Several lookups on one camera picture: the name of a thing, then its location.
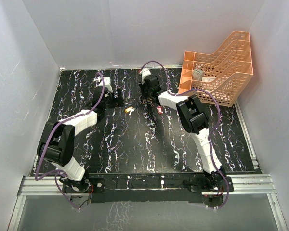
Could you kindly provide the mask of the large silver keyring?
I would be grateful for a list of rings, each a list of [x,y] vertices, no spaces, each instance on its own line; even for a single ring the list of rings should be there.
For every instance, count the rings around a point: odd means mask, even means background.
[[[150,98],[139,97],[139,102],[143,105],[153,105],[153,101]]]

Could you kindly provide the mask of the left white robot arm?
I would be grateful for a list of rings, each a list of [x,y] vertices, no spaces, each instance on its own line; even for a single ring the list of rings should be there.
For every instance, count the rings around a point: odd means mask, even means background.
[[[77,114],[57,122],[47,121],[37,147],[40,160],[45,160],[59,171],[60,181],[85,192],[90,186],[88,172],[73,157],[75,137],[101,122],[107,109],[124,106],[122,89],[99,86],[94,90],[85,107]]]

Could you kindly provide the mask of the yellow capped key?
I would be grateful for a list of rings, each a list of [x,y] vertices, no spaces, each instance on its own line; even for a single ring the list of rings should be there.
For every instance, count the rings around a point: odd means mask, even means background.
[[[128,107],[128,108],[124,109],[124,111],[125,111],[125,113],[131,115],[132,112],[135,111],[135,108],[133,108],[133,107]]]

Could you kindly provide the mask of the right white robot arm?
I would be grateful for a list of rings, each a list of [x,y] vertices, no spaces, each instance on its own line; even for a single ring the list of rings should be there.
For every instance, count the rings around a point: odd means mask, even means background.
[[[205,185],[211,191],[224,187],[229,192],[229,182],[225,170],[217,158],[209,132],[209,116],[205,113],[197,95],[174,96],[163,90],[158,77],[148,72],[140,72],[139,83],[145,99],[149,98],[159,106],[177,111],[184,130],[191,134],[202,160]]]

